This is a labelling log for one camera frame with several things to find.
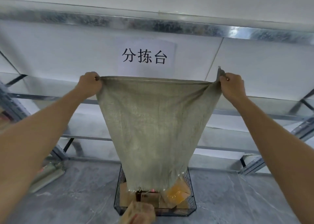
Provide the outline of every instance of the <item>black wire mesh crate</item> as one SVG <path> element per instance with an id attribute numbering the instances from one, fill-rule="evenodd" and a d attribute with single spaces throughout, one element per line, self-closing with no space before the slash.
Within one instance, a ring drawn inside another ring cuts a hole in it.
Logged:
<path id="1" fill-rule="evenodd" d="M 196 202 L 194 198 L 193 187 L 191 183 L 189 169 L 183 175 L 183 180 L 189 186 L 191 195 L 186 199 L 188 208 L 155 208 L 156 216 L 190 216 L 196 210 Z M 126 182 L 126 178 L 122 169 L 120 167 L 119 179 L 116 188 L 116 197 L 114 202 L 114 208 L 118 212 L 119 215 L 123 215 L 124 212 L 127 210 L 128 207 L 120 206 L 120 184 Z"/>

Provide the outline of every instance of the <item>person's right arm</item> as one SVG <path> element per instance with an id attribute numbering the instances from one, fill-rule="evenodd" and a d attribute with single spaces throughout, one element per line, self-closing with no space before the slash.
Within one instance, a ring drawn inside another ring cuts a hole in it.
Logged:
<path id="1" fill-rule="evenodd" d="M 223 95 L 241 114 L 258 150 L 302 224 L 314 223 L 314 149 L 273 121 L 245 94 L 240 75 L 220 77 Z"/>

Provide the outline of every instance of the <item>black printed character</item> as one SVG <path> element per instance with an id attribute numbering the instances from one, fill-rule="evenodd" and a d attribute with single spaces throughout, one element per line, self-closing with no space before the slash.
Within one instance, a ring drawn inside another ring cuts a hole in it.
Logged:
<path id="1" fill-rule="evenodd" d="M 150 59 L 151 56 L 149 55 L 149 53 L 151 53 L 151 51 L 142 51 L 142 49 L 139 50 L 139 62 L 145 62 L 145 63 L 148 63 L 148 62 L 152 62 L 152 60 Z"/>
<path id="2" fill-rule="evenodd" d="M 155 57 L 156 57 L 156 63 L 165 64 L 165 59 L 167 58 L 167 56 L 166 56 L 165 54 L 159 55 L 159 53 L 161 53 L 161 50 L 155 55 Z"/>
<path id="3" fill-rule="evenodd" d="M 131 51 L 130 48 L 129 48 L 129 50 L 130 50 L 131 54 L 126 54 L 126 52 L 128 51 L 128 49 L 125 49 L 125 51 L 124 51 L 124 53 L 123 53 L 123 55 L 127 55 L 127 58 L 124 60 L 124 62 L 129 59 L 129 55 L 131 55 L 131 60 L 129 60 L 129 61 L 132 62 L 132 61 L 133 61 L 133 55 L 134 55 L 134 56 L 136 55 L 136 54 L 134 54 L 134 53 Z"/>

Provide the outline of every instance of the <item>person's left arm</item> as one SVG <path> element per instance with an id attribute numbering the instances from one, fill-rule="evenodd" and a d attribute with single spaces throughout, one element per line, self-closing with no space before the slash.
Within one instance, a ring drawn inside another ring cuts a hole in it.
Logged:
<path id="1" fill-rule="evenodd" d="M 99 75 L 88 72 L 61 99 L 0 134 L 0 223 L 26 194 L 79 104 L 101 86 Z"/>

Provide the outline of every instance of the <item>marble floor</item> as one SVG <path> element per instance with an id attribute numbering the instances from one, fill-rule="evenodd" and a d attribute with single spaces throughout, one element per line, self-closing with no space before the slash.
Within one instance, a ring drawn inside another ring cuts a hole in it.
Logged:
<path id="1" fill-rule="evenodd" d="M 120 164 L 68 161 L 65 175 L 27 195 L 6 224 L 118 223 L 113 208 Z M 197 211 L 155 223 L 297 224 L 271 176 L 190 169 Z"/>

